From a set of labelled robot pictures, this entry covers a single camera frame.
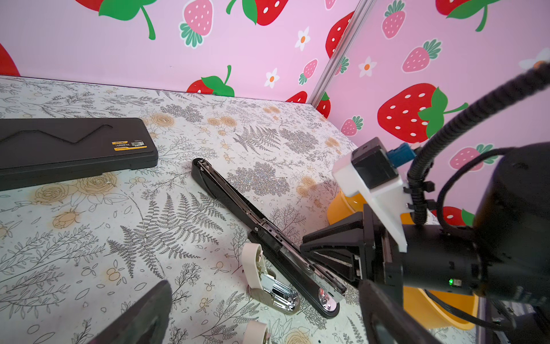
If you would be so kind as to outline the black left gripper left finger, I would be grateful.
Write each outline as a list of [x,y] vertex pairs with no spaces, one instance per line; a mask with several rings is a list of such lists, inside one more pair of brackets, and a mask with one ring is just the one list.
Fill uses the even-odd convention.
[[90,343],[162,343],[172,308],[172,289],[160,281]]

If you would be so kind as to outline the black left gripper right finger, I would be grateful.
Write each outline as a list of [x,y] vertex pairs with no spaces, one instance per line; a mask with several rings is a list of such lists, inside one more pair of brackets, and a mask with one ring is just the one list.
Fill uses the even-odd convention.
[[358,293],[368,343],[440,343],[372,281],[361,281]]

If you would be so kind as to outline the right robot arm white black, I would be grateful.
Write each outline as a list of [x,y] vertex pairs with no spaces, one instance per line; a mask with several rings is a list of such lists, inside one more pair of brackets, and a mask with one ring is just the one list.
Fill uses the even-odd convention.
[[[363,210],[308,234],[301,253],[358,289],[370,343],[434,343],[403,307],[403,289],[477,295],[504,320],[473,324],[516,343],[549,341],[549,144],[491,149],[455,172],[436,200],[427,180],[435,158],[487,118],[549,86],[549,65],[515,77],[412,149],[386,150],[378,138],[335,163],[332,174]],[[452,226],[444,201],[486,159],[499,161],[470,226]]]

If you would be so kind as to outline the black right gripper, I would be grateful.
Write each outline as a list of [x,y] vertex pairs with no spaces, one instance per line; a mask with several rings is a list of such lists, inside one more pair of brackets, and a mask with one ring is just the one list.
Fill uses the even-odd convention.
[[[362,262],[360,248],[364,240]],[[385,292],[403,292],[399,247],[368,204],[363,206],[363,213],[304,236],[299,249],[352,286],[370,280]]]

